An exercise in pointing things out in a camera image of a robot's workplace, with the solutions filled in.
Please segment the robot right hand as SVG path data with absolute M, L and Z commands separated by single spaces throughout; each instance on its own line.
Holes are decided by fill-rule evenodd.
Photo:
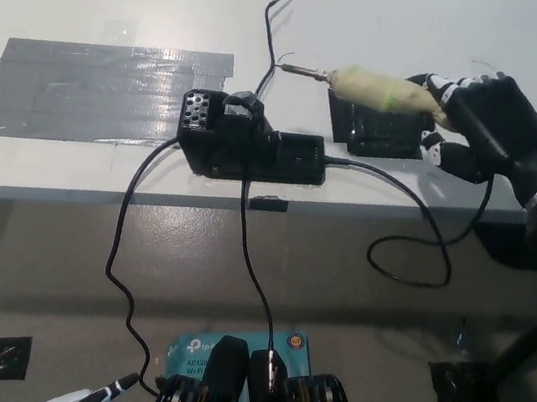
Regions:
M 436 99 L 467 144 L 423 133 L 426 157 L 443 172 L 469 183 L 504 176 L 523 206 L 537 196 L 537 112 L 516 81 L 503 72 L 450 80 L 420 74 L 409 80 Z

